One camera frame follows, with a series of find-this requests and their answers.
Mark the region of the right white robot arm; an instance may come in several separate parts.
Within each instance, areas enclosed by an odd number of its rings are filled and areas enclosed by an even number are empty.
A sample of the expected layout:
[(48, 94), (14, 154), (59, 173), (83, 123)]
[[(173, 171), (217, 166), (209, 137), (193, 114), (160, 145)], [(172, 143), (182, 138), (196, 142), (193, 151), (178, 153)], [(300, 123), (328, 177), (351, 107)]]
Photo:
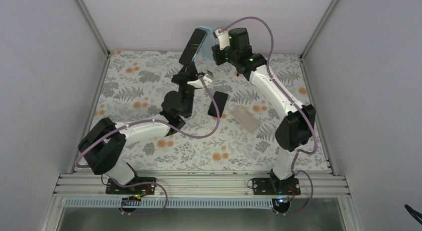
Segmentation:
[(275, 131), (275, 139), (283, 151), (278, 154), (269, 178), (270, 190), (281, 195), (293, 185), (294, 164), (301, 152), (299, 148), (315, 135), (316, 110), (295, 99), (281, 84), (269, 65), (269, 58), (253, 53), (246, 28), (217, 29), (213, 35), (218, 41), (211, 48), (215, 63), (234, 66), (264, 94), (282, 119)]

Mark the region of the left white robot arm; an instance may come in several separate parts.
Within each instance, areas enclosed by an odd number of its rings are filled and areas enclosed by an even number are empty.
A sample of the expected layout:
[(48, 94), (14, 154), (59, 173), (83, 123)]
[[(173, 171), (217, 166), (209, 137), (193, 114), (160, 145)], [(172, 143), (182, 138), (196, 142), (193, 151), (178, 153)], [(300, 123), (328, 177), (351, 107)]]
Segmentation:
[(143, 139), (177, 133), (185, 125), (185, 119), (192, 115), (195, 90), (209, 85), (212, 80), (211, 72), (199, 73), (194, 63), (184, 66), (172, 77), (172, 83), (179, 89), (165, 95), (159, 114), (132, 122), (102, 118), (80, 141), (78, 159), (85, 159), (94, 174), (106, 174), (116, 181), (125, 193), (135, 192), (139, 181), (134, 169), (120, 159), (123, 148)]

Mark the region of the black phone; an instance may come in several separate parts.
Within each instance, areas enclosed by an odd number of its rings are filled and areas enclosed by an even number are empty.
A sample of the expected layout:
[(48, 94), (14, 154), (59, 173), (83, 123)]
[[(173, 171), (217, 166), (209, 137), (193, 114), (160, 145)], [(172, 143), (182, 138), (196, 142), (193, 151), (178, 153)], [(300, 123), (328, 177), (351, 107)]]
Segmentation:
[(192, 33), (182, 55), (179, 58), (179, 63), (183, 66), (192, 63), (197, 56), (206, 36), (207, 32), (202, 28), (196, 28)]

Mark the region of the beige phone case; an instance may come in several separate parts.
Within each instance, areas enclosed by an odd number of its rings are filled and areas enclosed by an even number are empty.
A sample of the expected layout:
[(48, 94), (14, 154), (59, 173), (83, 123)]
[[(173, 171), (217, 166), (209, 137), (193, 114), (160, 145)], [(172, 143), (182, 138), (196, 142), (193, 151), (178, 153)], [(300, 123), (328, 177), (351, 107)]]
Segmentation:
[(244, 106), (237, 106), (230, 113), (249, 133), (256, 132), (261, 126), (260, 121)]

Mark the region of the light blue phone case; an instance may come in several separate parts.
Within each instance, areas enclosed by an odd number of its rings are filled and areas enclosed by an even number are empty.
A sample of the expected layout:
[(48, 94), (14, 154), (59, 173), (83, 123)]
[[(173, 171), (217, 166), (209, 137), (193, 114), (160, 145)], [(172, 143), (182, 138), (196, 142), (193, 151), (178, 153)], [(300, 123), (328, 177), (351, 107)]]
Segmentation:
[(200, 46), (200, 54), (206, 60), (214, 60), (212, 47), (215, 46), (214, 28), (199, 26), (198, 29), (206, 32), (206, 36)]

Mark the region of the black smartphone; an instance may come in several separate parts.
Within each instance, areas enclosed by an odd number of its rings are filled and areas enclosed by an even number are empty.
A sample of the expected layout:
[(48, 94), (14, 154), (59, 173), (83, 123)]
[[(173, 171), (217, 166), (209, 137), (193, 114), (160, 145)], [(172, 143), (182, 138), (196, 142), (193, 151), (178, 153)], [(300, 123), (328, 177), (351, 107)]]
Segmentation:
[(213, 99), (217, 105), (217, 109), (215, 108), (213, 102), (211, 102), (208, 115), (212, 117), (217, 117), (219, 115), (219, 117), (222, 117), (228, 99), (228, 94), (216, 91), (213, 95)]

